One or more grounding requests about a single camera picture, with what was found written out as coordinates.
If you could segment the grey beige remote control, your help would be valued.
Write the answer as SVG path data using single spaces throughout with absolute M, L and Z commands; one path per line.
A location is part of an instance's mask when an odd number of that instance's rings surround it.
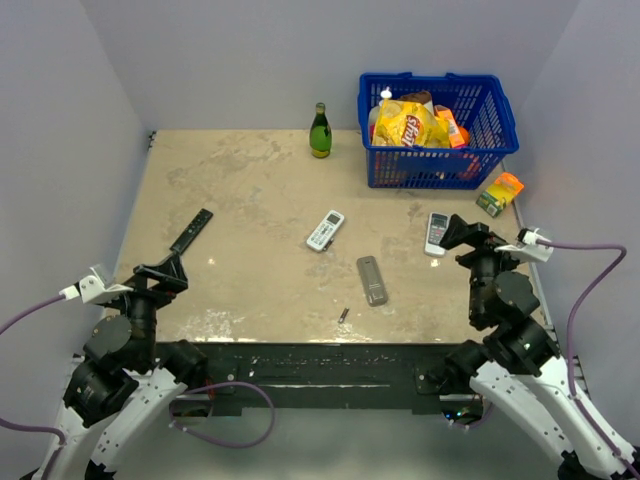
M 367 303 L 371 307 L 387 303 L 388 293 L 374 256 L 361 257 L 356 261 Z

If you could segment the white air conditioner remote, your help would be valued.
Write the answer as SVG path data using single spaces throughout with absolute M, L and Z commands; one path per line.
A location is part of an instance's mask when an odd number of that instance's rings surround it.
M 315 252 L 325 251 L 345 221 L 343 214 L 329 210 L 306 240 L 306 246 Z

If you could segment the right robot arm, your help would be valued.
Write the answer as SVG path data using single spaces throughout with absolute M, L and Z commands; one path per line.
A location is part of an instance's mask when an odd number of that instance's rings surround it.
M 540 301 L 525 262 L 546 262 L 566 244 L 523 228 L 508 243 L 480 222 L 451 215 L 440 245 L 470 250 L 456 262 L 470 272 L 469 322 L 490 333 L 468 340 L 431 373 L 440 393 L 472 390 L 486 408 L 502 411 L 557 465 L 561 479 L 636 479 L 639 449 L 604 418 L 577 384 L 575 354 L 561 349 L 533 318 Z

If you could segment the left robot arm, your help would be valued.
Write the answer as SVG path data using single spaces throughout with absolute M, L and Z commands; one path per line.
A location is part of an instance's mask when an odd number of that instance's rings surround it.
M 187 340 L 156 349 L 158 311 L 188 287 L 179 254 L 138 265 L 118 284 L 101 266 L 63 290 L 111 310 L 83 345 L 57 413 L 56 438 L 31 479 L 111 479 L 134 441 L 183 392 L 207 380 L 207 357 Z

